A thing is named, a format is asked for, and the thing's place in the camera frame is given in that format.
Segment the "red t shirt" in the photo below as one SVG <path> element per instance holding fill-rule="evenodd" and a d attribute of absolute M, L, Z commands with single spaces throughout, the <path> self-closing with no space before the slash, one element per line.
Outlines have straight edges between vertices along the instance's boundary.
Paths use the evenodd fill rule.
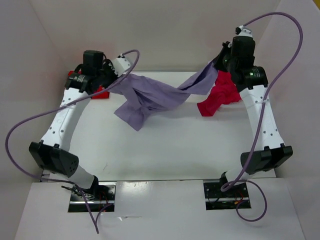
<path fill-rule="evenodd" d="M 108 99 L 110 93 L 106 89 L 107 79 L 103 75 L 85 75 L 81 71 L 69 71 L 65 89 L 75 89 L 79 93 L 93 95 L 93 99 Z"/>

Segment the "lilac t shirt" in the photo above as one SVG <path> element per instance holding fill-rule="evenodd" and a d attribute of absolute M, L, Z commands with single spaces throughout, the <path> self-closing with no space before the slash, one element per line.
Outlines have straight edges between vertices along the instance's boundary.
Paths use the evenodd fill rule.
<path fill-rule="evenodd" d="M 212 60 L 180 86 L 173 87 L 161 81 L 129 74 L 108 91 L 126 98 L 114 114 L 134 130 L 139 131 L 154 113 L 171 111 L 183 104 L 190 95 L 207 95 L 213 87 L 218 71 Z"/>

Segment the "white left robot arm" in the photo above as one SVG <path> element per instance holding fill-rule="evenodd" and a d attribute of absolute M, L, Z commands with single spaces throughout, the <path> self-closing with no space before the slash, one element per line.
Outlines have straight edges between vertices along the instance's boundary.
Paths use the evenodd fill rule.
<path fill-rule="evenodd" d="M 69 152 L 71 140 L 91 95 L 117 78 L 112 62 L 102 51 L 86 50 L 83 62 L 66 80 L 61 110 L 41 140 L 32 142 L 28 149 L 40 168 L 75 183 L 71 190 L 77 195 L 83 191 L 90 199 L 98 193 L 98 178 L 85 171 L 79 158 Z"/>

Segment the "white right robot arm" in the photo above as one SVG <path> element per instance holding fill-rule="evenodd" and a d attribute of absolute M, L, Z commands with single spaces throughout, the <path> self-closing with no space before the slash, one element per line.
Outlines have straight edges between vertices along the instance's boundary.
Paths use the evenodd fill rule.
<path fill-rule="evenodd" d="M 235 36 L 223 43 L 215 67 L 229 73 L 247 111 L 253 134 L 250 151 L 243 152 L 240 164 L 221 176 L 226 192 L 260 172 L 278 168 L 293 155 L 278 130 L 269 98 L 269 82 L 263 67 L 255 66 L 256 43 L 250 36 Z"/>

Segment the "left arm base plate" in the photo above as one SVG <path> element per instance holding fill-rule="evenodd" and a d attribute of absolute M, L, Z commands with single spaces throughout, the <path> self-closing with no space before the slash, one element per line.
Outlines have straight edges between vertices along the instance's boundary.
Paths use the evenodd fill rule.
<path fill-rule="evenodd" d="M 115 211 L 115 197 L 116 197 L 116 182 L 101 181 L 99 182 L 100 192 L 94 197 L 85 193 L 86 200 L 90 210 L 93 213 L 114 212 Z M 71 191 L 69 206 L 69 213 L 87 213 L 85 200 L 79 192 Z"/>

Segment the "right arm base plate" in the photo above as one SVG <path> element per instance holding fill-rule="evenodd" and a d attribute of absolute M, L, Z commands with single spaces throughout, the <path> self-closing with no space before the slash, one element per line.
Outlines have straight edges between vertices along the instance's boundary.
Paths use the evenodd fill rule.
<path fill-rule="evenodd" d="M 250 209 L 251 203 L 247 185 L 241 183 L 232 189 L 222 192 L 217 180 L 203 182 L 204 200 L 207 211 Z"/>

